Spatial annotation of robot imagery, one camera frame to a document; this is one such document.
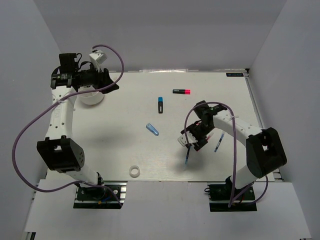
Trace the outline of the light blue gel pen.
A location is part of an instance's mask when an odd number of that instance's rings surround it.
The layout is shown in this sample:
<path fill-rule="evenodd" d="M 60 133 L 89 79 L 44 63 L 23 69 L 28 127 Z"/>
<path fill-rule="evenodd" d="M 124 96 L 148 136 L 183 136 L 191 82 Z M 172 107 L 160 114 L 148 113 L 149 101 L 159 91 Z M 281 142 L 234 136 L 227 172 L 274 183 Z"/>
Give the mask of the light blue gel pen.
<path fill-rule="evenodd" d="M 188 164 L 190 151 L 191 151 L 191 146 L 187 148 L 187 152 L 186 152 L 186 156 L 185 156 L 185 161 L 184 161 L 184 165 L 185 165 L 185 166 Z"/>

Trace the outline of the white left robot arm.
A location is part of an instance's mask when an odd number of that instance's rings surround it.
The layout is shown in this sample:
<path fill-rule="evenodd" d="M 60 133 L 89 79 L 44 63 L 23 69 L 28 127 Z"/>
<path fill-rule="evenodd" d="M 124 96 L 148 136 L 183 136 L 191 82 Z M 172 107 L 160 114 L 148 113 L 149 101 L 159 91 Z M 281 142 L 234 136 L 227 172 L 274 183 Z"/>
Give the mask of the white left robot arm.
<path fill-rule="evenodd" d="M 109 70 L 78 70 L 76 67 L 58 67 L 51 76 L 53 108 L 44 140 L 36 149 L 51 171 L 66 174 L 79 185 L 89 183 L 88 193 L 99 200 L 105 196 L 106 187 L 101 184 L 100 174 L 85 164 L 84 149 L 73 140 L 74 107 L 80 88 L 84 94 L 107 94 L 118 90 Z"/>

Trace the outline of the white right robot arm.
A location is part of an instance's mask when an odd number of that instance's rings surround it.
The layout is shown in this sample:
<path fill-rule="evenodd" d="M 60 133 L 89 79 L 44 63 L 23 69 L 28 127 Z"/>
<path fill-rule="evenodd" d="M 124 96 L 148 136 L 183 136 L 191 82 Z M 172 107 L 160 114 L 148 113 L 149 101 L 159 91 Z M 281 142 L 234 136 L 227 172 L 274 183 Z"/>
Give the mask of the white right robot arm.
<path fill-rule="evenodd" d="M 234 169 L 227 178 L 226 195 L 236 200 L 244 193 L 244 187 L 287 164 L 287 157 L 276 129 L 263 129 L 236 117 L 222 103 L 198 102 L 192 109 L 198 120 L 184 125 L 177 139 L 183 147 L 199 151 L 208 143 L 208 135 L 214 129 L 233 137 L 233 143 L 245 147 L 246 164 Z"/>

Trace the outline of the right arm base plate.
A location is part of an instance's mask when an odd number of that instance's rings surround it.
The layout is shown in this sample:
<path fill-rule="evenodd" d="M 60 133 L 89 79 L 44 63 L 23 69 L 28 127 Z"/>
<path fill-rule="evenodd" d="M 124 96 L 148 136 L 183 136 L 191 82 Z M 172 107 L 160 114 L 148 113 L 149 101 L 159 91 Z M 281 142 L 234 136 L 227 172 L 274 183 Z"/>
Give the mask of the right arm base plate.
<path fill-rule="evenodd" d="M 247 186 L 242 189 L 235 189 L 232 195 L 231 185 L 227 183 L 209 184 L 204 193 L 209 199 L 210 212 L 256 212 L 256 200 L 254 189 Z"/>

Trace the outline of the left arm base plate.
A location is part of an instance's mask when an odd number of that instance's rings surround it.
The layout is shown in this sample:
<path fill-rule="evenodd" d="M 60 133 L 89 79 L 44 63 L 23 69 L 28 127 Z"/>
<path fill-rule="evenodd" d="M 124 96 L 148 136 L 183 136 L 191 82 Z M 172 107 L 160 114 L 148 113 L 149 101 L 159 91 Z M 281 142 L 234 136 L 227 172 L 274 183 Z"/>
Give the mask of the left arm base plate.
<path fill-rule="evenodd" d="M 77 187 L 73 208 L 74 209 L 121 209 L 117 199 L 121 204 L 126 198 L 126 182 L 104 182 L 104 185 L 112 190 L 105 188 Z"/>

